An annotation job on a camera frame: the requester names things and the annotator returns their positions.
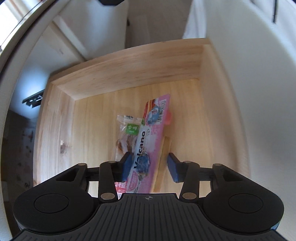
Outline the red white snack packet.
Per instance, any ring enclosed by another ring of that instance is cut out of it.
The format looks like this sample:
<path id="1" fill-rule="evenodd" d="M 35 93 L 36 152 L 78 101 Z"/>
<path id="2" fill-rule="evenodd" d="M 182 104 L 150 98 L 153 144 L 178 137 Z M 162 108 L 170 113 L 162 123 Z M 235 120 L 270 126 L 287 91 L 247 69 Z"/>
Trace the red white snack packet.
<path id="1" fill-rule="evenodd" d="M 121 198 L 122 194 L 126 193 L 128 181 L 124 182 L 115 182 L 115 188 L 118 195 L 118 199 Z"/>

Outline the green label snack bag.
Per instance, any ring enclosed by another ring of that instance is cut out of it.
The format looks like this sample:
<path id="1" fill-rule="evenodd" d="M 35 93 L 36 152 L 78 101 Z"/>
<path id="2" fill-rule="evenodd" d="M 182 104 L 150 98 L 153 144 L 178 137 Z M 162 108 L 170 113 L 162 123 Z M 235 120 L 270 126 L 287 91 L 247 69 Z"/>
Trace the green label snack bag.
<path id="1" fill-rule="evenodd" d="M 126 152 L 134 153 L 137 143 L 141 118 L 130 115 L 118 115 L 117 118 L 117 140 L 113 151 L 115 161 L 120 161 Z"/>

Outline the pink Volcano card package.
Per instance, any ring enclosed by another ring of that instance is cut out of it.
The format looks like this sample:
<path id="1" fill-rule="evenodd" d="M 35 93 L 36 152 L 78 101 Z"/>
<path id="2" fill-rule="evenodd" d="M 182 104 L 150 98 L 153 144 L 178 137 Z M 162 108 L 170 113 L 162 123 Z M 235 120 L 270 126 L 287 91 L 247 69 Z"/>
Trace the pink Volcano card package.
<path id="1" fill-rule="evenodd" d="M 161 151 L 164 144 L 164 127 L 167 125 L 170 95 L 149 100 L 140 124 L 133 164 L 126 185 L 127 193 L 150 193 L 156 183 Z"/>

